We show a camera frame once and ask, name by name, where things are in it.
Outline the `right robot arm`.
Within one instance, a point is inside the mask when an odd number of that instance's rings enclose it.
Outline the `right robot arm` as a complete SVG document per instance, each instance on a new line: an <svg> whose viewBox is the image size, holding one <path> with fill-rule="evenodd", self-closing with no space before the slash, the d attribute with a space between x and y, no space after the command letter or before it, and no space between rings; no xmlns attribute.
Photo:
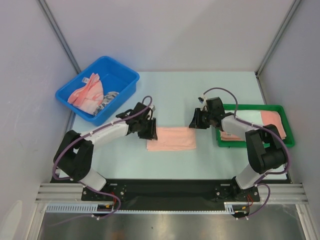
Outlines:
<svg viewBox="0 0 320 240"><path fill-rule="evenodd" d="M199 97L202 104L194 110L189 128L208 129L235 135L246 143L248 165L233 177L230 195L236 201L248 196L248 189L256 187L267 175L281 175L288 171L289 151L274 124L258 125L248 122L234 112L226 112L219 97Z"/></svg>

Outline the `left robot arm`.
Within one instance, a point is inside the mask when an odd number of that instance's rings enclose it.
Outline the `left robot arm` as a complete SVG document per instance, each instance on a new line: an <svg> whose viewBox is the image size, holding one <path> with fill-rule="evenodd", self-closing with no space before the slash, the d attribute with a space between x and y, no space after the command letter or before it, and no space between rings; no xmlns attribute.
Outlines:
<svg viewBox="0 0 320 240"><path fill-rule="evenodd" d="M119 113L111 122L93 130L78 133L68 131L54 156L53 178L59 180L56 169L62 170L67 177L92 189L99 200L110 195L107 180L92 168L94 150L115 139L136 133L143 140L157 140L155 107L138 102L133 109Z"/></svg>

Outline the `light pink embroidered towel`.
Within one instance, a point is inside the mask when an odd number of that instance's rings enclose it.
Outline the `light pink embroidered towel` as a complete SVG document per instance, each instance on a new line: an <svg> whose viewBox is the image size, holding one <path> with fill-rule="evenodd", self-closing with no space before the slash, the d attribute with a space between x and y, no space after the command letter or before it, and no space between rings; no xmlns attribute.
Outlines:
<svg viewBox="0 0 320 240"><path fill-rule="evenodd" d="M196 132L188 127L157 127L157 140L148 140L146 149L150 152L186 151L197 148Z"/></svg>

